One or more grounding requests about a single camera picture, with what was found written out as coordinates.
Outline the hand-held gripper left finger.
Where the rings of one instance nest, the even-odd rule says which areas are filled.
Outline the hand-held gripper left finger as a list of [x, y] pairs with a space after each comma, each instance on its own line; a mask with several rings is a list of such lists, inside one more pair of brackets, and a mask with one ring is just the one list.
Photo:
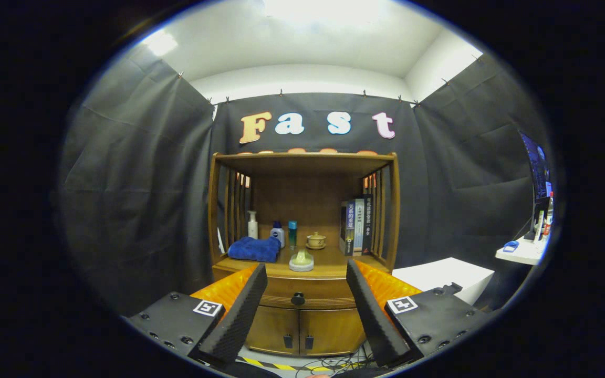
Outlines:
[[192, 295], [169, 292], [124, 321], [173, 354], [223, 368], [245, 344], [266, 287], [266, 264], [252, 264]]

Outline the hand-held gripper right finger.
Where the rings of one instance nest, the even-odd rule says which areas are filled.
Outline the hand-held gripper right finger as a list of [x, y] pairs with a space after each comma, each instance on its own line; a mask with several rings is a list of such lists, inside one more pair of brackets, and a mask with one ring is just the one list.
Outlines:
[[461, 286], [456, 283], [420, 290], [358, 260], [348, 261], [346, 281], [373, 357], [382, 368], [399, 368], [439, 354], [491, 319], [457, 297]]

